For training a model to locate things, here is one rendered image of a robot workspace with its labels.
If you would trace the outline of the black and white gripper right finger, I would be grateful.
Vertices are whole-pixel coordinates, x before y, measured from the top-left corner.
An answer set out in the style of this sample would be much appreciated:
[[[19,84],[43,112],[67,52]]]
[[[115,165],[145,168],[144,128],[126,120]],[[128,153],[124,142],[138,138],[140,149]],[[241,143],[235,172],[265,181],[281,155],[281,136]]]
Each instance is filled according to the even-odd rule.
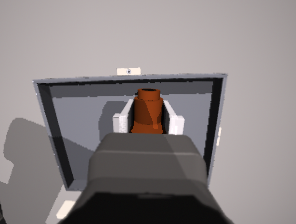
[[[162,125],[167,134],[183,134],[184,118],[177,116],[168,101],[163,101]]]

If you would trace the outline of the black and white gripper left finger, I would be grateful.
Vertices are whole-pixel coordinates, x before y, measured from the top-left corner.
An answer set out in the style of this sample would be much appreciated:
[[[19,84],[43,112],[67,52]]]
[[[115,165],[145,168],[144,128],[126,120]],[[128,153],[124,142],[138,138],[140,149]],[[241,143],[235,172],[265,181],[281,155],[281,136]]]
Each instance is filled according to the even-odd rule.
[[[114,132],[129,133],[134,123],[134,100],[130,99],[121,114],[113,116]]]

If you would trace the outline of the grey rectangular tray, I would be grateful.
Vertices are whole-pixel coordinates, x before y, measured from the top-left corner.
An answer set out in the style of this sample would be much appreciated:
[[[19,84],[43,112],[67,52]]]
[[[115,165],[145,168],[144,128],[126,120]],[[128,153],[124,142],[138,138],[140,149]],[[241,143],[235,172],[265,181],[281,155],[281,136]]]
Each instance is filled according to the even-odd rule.
[[[121,114],[138,89],[160,90],[184,121],[206,162],[208,189],[217,146],[227,73],[167,74],[35,79],[45,127],[66,191],[87,186],[89,159],[105,135],[113,132],[113,116]],[[63,83],[74,82],[74,83]]]

